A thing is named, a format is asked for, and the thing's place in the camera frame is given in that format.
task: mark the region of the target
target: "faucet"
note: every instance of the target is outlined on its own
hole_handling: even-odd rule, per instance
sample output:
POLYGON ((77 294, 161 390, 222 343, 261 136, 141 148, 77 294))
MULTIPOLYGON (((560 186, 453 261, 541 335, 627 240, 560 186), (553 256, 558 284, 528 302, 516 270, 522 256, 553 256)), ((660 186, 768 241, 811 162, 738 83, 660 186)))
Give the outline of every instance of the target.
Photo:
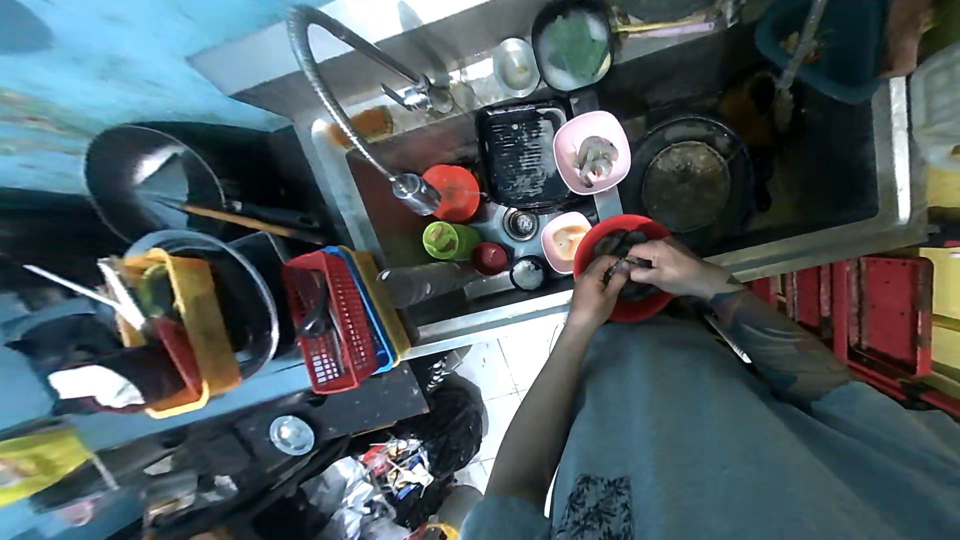
POLYGON ((390 181, 397 199, 417 215, 430 215, 435 212, 440 207, 440 192, 418 175, 411 173, 395 175, 388 171, 373 157, 367 142, 353 128, 349 117, 340 103, 333 97, 329 86, 317 70, 317 60, 313 56, 313 51, 310 50, 310 40, 307 36, 307 28, 311 24, 323 27, 343 43, 409 81, 413 86, 406 89, 402 96, 386 85, 381 85, 383 91, 405 109, 433 109, 446 114, 453 109, 453 101, 449 94, 441 88, 431 85, 426 75, 417 75, 407 66, 396 61, 376 45, 358 36, 330 15, 304 5, 290 8, 290 17, 287 19, 287 36, 290 38, 294 57, 297 58, 297 63, 313 87, 313 91, 320 97, 330 115, 333 116, 333 120, 347 134, 347 138, 363 154, 364 158, 390 181))

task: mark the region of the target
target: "yellow plastic basket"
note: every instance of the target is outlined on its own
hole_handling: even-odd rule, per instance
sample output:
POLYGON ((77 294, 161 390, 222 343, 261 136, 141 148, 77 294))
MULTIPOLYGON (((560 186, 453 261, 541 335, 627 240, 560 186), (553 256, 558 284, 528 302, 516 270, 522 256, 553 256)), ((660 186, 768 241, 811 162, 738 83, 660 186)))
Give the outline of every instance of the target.
MULTIPOLYGON (((192 392, 181 391, 146 409, 153 418, 167 418, 203 407, 210 396, 235 388, 242 379, 217 303, 209 263, 199 258, 172 257, 160 248, 153 248, 142 256, 124 259, 122 273, 127 282, 136 287, 143 273, 158 263, 167 267, 174 289, 174 307, 183 321, 204 381, 199 399, 192 392)), ((143 335, 126 322, 121 321, 120 329, 127 347, 144 343, 143 335)))

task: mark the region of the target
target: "flexible faucet hose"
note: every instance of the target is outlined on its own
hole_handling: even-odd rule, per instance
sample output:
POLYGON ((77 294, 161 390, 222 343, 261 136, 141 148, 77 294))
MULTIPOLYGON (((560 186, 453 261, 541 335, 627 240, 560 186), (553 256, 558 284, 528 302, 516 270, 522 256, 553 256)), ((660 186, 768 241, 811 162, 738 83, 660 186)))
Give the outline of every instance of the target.
POLYGON ((333 120, 340 126, 340 129, 347 134, 347 138, 350 139, 353 146, 363 154, 367 161, 376 167, 376 170, 380 171, 380 174, 387 177, 390 182, 396 182, 396 177, 373 157, 373 154, 370 152, 370 147, 367 146, 367 141, 353 129, 349 117, 344 112, 344 109, 340 107, 340 103, 333 97, 333 93, 330 92, 330 87, 326 84, 324 78, 320 76, 320 71, 317 70, 317 60, 313 56, 313 51, 310 50, 310 39, 307 37, 307 28, 309 28, 311 24, 325 28, 325 23, 327 22, 325 17, 326 15, 324 13, 309 6, 297 5, 290 8, 290 16, 287 18, 287 36, 290 38, 290 45, 293 48, 294 57, 300 65, 300 70, 303 71, 307 81, 309 81, 313 87, 313 91, 320 97, 320 101, 324 103, 324 107, 326 107, 330 115, 333 116, 333 120))

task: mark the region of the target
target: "black frying pan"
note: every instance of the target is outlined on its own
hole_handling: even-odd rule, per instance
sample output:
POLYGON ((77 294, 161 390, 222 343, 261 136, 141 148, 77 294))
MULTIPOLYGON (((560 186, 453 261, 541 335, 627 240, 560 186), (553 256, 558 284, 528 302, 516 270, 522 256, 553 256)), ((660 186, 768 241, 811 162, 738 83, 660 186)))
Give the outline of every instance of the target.
POLYGON ((130 243, 164 229, 230 236, 224 222, 172 209, 169 201, 229 212, 237 211, 232 201, 280 204, 265 135, 196 122, 116 126, 87 147, 86 186, 103 221, 130 243))
POLYGON ((537 68, 540 70, 543 81, 555 90, 569 92, 592 85, 603 79, 613 64, 614 38, 610 27, 609 8, 597 0, 558 0, 551 2, 534 19, 530 41, 533 43, 534 57, 537 59, 537 68), (605 61, 600 70, 587 80, 577 80, 563 69, 554 66, 548 58, 550 44, 543 36, 543 31, 549 24, 556 21, 557 17, 567 17, 576 12, 586 13, 595 21, 597 36, 593 37, 605 37, 609 54, 609 60, 605 61))

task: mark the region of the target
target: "sink drain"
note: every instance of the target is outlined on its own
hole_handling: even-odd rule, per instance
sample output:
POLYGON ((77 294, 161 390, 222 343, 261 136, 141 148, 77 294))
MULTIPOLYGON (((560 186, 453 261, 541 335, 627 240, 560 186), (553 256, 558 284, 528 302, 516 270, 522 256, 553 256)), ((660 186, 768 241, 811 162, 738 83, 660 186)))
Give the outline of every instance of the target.
POLYGON ((533 238, 539 226, 537 216, 530 212, 508 209, 503 214, 503 230, 518 242, 533 238))

